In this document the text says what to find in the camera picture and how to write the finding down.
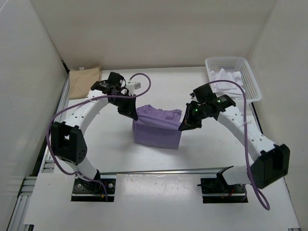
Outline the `purple t shirt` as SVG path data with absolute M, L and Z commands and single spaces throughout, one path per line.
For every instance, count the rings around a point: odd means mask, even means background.
M 136 109 L 138 120 L 133 121 L 133 139 L 136 144 L 176 150 L 180 144 L 179 131 L 182 111 L 156 109 L 144 105 Z

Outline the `beige t shirt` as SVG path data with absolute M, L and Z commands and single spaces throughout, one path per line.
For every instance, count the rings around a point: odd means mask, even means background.
M 69 99 L 75 100 L 87 97 L 92 85 L 101 79 L 101 75 L 101 66 L 71 70 L 69 72 Z

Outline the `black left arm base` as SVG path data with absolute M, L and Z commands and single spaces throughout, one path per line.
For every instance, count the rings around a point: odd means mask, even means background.
M 114 202 L 116 189 L 116 175 L 101 175 L 101 183 L 106 188 L 105 190 L 99 183 L 85 181 L 75 177 L 71 201 L 73 202 Z

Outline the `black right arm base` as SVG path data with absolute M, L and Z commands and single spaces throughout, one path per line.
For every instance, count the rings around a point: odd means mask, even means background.
M 228 185 L 222 173 L 231 167 L 220 170 L 215 178 L 200 179 L 203 204 L 240 204 L 248 203 L 246 186 L 243 184 Z

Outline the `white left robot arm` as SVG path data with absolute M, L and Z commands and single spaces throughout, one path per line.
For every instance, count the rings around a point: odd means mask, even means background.
M 59 113 L 76 108 L 63 122 L 52 122 L 48 149 L 58 168 L 67 175 L 77 175 L 84 180 L 84 187 L 91 193 L 101 187 L 99 171 L 90 163 L 84 134 L 99 112 L 107 104 L 115 105 L 119 113 L 137 119 L 135 101 L 138 96 L 133 90 L 123 94 L 112 87 L 110 90 L 90 90 L 86 100 L 65 108 Z

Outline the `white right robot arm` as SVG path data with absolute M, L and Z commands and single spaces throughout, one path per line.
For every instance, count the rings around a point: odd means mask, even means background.
M 228 192 L 235 184 L 254 184 L 263 189 L 288 173 L 290 149 L 277 145 L 253 125 L 244 123 L 244 114 L 234 101 L 217 99 L 211 103 L 192 101 L 186 104 L 180 131 L 201 128 L 202 120 L 213 118 L 225 126 L 243 145 L 248 147 L 250 166 L 227 167 L 217 174 L 216 187 Z

